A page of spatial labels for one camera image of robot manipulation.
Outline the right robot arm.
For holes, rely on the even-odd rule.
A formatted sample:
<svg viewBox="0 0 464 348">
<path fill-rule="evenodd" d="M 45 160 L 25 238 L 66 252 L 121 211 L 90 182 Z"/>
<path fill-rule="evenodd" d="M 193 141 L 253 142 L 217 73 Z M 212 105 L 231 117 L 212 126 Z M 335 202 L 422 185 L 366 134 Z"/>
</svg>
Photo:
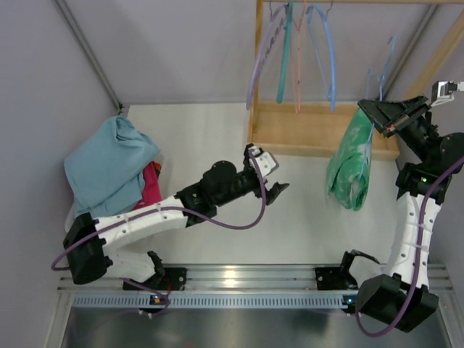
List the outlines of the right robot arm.
<svg viewBox="0 0 464 348">
<path fill-rule="evenodd" d="M 463 133 L 440 135 L 425 96 L 363 99 L 358 105 L 383 136 L 398 135 L 420 160 L 405 164 L 396 180 L 398 224 L 387 263 L 352 250 L 341 265 L 346 285 L 358 290 L 355 317 L 385 324 L 377 332 L 361 328 L 378 338 L 395 328 L 412 331 L 438 307 L 438 296 L 429 290 L 428 255 L 435 219 L 453 175 L 463 166 Z"/>
</svg>

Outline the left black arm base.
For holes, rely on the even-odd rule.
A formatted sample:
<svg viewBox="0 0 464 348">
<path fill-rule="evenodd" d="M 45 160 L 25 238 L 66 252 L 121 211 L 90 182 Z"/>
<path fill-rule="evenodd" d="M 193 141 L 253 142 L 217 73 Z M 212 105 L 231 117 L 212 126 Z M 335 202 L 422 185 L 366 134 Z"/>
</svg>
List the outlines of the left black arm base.
<svg viewBox="0 0 464 348">
<path fill-rule="evenodd" d="M 161 272 L 156 272 L 155 275 L 141 283 L 141 285 L 157 291 L 179 291 L 186 284 L 186 276 L 186 268 L 168 267 Z"/>
</svg>

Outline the green tie-dye trousers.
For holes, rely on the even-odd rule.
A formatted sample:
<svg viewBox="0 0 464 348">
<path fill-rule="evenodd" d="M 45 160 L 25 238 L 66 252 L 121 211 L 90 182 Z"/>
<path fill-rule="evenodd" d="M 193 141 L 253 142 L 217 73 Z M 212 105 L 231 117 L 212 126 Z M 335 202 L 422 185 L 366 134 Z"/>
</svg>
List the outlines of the green tie-dye trousers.
<svg viewBox="0 0 464 348">
<path fill-rule="evenodd" d="M 368 195 L 373 124 L 357 109 L 326 171 L 326 193 L 347 210 L 360 210 Z"/>
</svg>

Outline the thin blue wire hanger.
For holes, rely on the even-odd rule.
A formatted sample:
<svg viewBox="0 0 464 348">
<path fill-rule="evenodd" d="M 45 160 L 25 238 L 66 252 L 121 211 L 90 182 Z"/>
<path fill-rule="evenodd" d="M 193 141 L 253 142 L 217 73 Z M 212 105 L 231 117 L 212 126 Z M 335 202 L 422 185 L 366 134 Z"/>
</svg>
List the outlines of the thin blue wire hanger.
<svg viewBox="0 0 464 348">
<path fill-rule="evenodd" d="M 389 74 L 389 65 L 395 51 L 396 36 L 392 36 L 389 39 L 388 45 L 389 53 L 382 67 L 382 70 L 380 72 L 375 72 L 373 68 L 368 69 L 366 90 L 364 95 L 365 99 L 370 98 L 370 83 L 372 79 L 376 80 L 378 84 L 378 99 L 380 101 L 384 99 L 384 85 Z M 352 131 L 352 147 L 355 150 L 356 163 L 360 164 L 360 168 L 355 170 L 355 181 L 352 184 L 352 188 L 360 190 L 366 189 L 369 184 L 373 131 L 375 127 L 360 108 L 357 109 L 353 120 L 355 122 L 355 126 L 354 130 Z"/>
</svg>

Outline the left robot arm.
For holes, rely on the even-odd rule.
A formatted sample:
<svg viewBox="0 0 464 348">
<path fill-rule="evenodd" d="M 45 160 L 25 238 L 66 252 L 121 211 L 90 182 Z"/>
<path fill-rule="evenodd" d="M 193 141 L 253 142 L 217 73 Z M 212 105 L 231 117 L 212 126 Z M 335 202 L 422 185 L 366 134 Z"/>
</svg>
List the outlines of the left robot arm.
<svg viewBox="0 0 464 348">
<path fill-rule="evenodd" d="M 265 206 L 272 204 L 288 188 L 286 183 L 265 188 L 264 178 L 275 168 L 259 160 L 239 172 L 231 162 L 219 161 L 199 182 L 159 203 L 108 217 L 77 216 L 63 241 L 73 283 L 83 285 L 108 276 L 156 286 L 165 276 L 160 257 L 154 251 L 129 252 L 127 245 L 156 233 L 214 223 L 218 207 L 249 193 Z"/>
</svg>

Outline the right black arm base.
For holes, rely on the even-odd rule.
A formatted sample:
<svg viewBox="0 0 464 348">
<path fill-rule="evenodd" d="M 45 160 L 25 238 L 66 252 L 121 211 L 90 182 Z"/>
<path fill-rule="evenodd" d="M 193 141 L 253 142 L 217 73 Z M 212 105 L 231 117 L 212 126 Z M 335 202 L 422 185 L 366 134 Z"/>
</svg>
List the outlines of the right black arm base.
<svg viewBox="0 0 464 348">
<path fill-rule="evenodd" d="M 319 291 L 358 290 L 356 280 L 341 267 L 318 267 L 315 280 Z"/>
</svg>

